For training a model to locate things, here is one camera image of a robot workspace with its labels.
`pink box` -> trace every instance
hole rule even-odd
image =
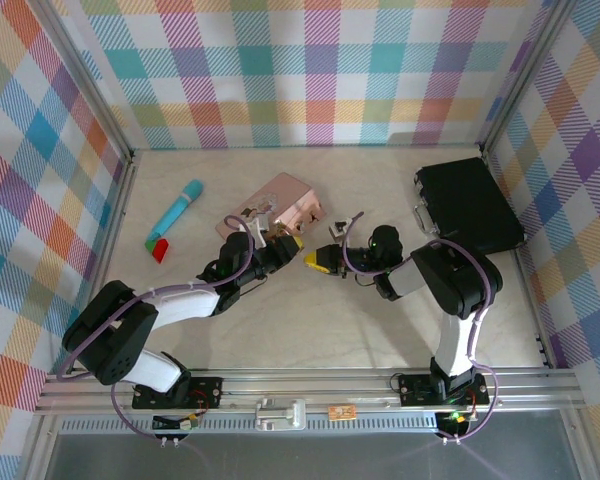
[[[260,213],[268,217],[269,234],[284,229],[291,235],[308,232],[326,215],[313,188],[288,173],[276,176],[231,212],[245,221]],[[216,230],[224,239],[234,232],[224,221],[216,225]]]

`plaid wall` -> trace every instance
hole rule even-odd
[[[85,301],[119,158],[24,0],[1,0],[0,479]]]
[[[474,143],[551,0],[54,3],[135,146],[216,148]]]
[[[600,0],[580,0],[495,149],[559,366],[600,439]]]

